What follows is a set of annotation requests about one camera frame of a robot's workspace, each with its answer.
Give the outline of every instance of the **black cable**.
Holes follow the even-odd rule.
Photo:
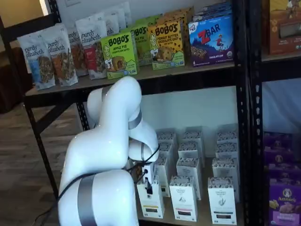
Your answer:
[[[143,166],[145,166],[145,165],[151,164],[151,162],[148,162],[148,160],[150,160],[150,159],[152,158],[152,156],[154,156],[154,155],[158,152],[159,148],[160,148],[160,144],[158,145],[158,148],[156,149],[156,151],[155,151],[155,152],[154,152],[147,160],[144,160],[144,161],[142,161],[142,162],[137,163],[137,164],[134,165],[133,167],[127,169],[127,172],[131,172],[134,168],[137,168],[138,166],[143,167]]]
[[[58,196],[58,198],[57,198],[57,200],[55,201],[55,203],[54,203],[47,211],[45,211],[44,213],[38,215],[38,216],[35,218],[34,222],[32,223],[32,226],[35,225],[35,223],[37,222],[37,220],[38,220],[41,216],[47,214],[47,215],[44,217],[44,219],[42,220],[41,224],[40,224],[40,226],[43,226],[43,225],[46,223],[47,219],[49,218],[49,216],[50,216],[52,210],[57,206],[58,202],[60,201],[61,197],[66,193],[66,191],[67,191],[67,190],[68,190],[68,189],[69,189],[76,181],[78,181],[79,179],[82,179],[82,178],[85,178],[85,177],[89,177],[89,176],[94,175],[94,174],[96,174],[96,173],[86,173],[86,174],[80,175],[80,176],[78,176],[77,178],[73,179],[73,180],[66,186],[66,188],[62,191],[62,193]]]

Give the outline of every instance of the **boy illustration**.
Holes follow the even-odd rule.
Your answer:
[[[218,39],[215,40],[215,41],[217,42],[216,45],[220,47],[220,48],[219,48],[219,51],[221,51],[221,50],[222,50],[222,47],[224,46],[223,41],[222,41],[222,34],[220,34],[220,35],[218,36]]]

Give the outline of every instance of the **cartoon character logo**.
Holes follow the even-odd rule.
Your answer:
[[[156,56],[156,54],[158,53],[158,49],[159,49],[159,47],[157,45],[156,36],[153,33],[151,33],[150,34],[150,51],[151,51],[150,53],[151,53],[152,57]]]
[[[283,190],[282,194],[285,198],[290,198],[292,196],[292,191],[289,188],[286,188]]]
[[[111,66],[112,66],[112,56],[111,56],[111,53],[110,53],[110,48],[107,44],[104,45],[104,62],[106,63],[107,65],[107,68],[108,69],[111,69]]]
[[[220,34],[218,36],[218,39],[215,41],[217,42],[216,45],[219,47],[219,51],[222,51],[222,48],[224,46],[223,41],[222,41],[222,34]]]
[[[195,29],[196,29],[196,27],[194,24],[189,28],[189,30],[191,30],[191,31],[194,31]]]

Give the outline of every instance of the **purple snack box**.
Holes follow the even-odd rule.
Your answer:
[[[288,178],[301,181],[301,165],[271,163],[269,164],[269,178]]]
[[[270,163],[294,163],[295,156],[289,149],[271,149],[270,147],[264,148],[264,163],[268,165]]]
[[[290,179],[269,182],[269,226],[299,226],[301,184]]]
[[[264,132],[263,146],[274,150],[289,150],[293,148],[293,135],[288,133]]]

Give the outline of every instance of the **wooden shelf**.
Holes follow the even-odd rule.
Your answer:
[[[210,205],[209,205],[209,197],[208,197],[208,188],[207,188],[207,180],[208,177],[213,176],[212,172],[212,158],[206,159],[206,167],[202,168],[202,180],[203,180],[203,197],[201,201],[197,201],[198,203],[198,220],[197,222],[191,221],[184,221],[184,220],[176,220],[174,218],[174,210],[171,202],[171,198],[163,198],[165,212],[163,219],[158,218],[145,218],[142,214],[142,209],[139,201],[139,195],[136,194],[136,203],[137,203],[137,213],[139,220],[143,221],[154,221],[160,222],[164,224],[171,224],[171,225],[181,225],[181,226],[221,226],[217,224],[212,224],[211,220],[211,212],[210,212]],[[237,215],[237,225],[243,226],[244,225],[244,218],[243,218],[243,207],[241,203],[236,204],[236,215]]]
[[[201,67],[193,67],[192,65],[187,64],[186,66],[183,66],[183,67],[169,68],[169,69],[154,71],[152,69],[152,66],[149,65],[149,66],[141,67],[140,72],[137,75],[134,75],[133,77],[136,78],[137,80],[147,80],[147,79],[166,77],[166,76],[170,76],[170,75],[206,72],[206,71],[210,71],[210,70],[218,70],[218,69],[231,68],[231,67],[234,67],[234,62],[228,62],[228,63],[222,63],[222,64],[216,64],[216,65],[207,65],[207,66],[201,66]],[[43,90],[36,90],[36,88],[32,88],[25,95],[28,97],[28,96],[63,92],[63,91],[75,90],[75,89],[85,89],[85,88],[91,88],[91,87],[104,87],[104,86],[114,84],[117,80],[118,79],[90,80],[89,76],[85,76],[85,77],[80,77],[79,82],[77,84],[74,84],[73,86],[60,87],[59,85],[56,85],[49,89],[43,89]]]

